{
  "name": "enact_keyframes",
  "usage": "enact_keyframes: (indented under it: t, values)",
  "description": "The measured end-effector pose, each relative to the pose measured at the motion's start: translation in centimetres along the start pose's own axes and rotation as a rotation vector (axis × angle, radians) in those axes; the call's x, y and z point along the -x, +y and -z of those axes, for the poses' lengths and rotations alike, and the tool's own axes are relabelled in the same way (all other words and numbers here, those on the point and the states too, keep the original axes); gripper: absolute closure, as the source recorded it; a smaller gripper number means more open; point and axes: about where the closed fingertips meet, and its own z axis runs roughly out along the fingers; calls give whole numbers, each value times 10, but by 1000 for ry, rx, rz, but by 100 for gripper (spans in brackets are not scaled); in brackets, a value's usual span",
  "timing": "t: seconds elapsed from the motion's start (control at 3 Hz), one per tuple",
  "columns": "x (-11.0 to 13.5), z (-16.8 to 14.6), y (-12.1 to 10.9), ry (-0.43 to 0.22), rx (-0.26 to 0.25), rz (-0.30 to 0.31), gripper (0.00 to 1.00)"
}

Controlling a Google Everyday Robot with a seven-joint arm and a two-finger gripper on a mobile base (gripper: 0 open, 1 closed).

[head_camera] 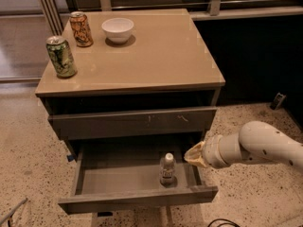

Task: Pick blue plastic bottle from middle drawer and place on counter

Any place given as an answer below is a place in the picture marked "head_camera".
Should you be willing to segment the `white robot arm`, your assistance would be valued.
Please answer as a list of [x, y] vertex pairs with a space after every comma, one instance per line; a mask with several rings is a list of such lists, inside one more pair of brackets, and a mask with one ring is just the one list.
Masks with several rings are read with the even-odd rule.
[[303, 172], [303, 146], [282, 131], [260, 121], [244, 124], [231, 135], [216, 135], [190, 148], [185, 160], [197, 167], [233, 164], [284, 164]]

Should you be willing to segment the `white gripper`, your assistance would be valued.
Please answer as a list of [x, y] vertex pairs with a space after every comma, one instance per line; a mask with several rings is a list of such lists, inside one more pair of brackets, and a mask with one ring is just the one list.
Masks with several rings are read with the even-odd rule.
[[185, 153], [185, 160], [193, 166], [203, 168], [207, 168], [208, 166], [214, 168], [228, 167], [227, 162], [220, 154], [220, 141], [222, 138], [221, 135], [216, 135], [205, 142], [201, 141], [197, 143]]

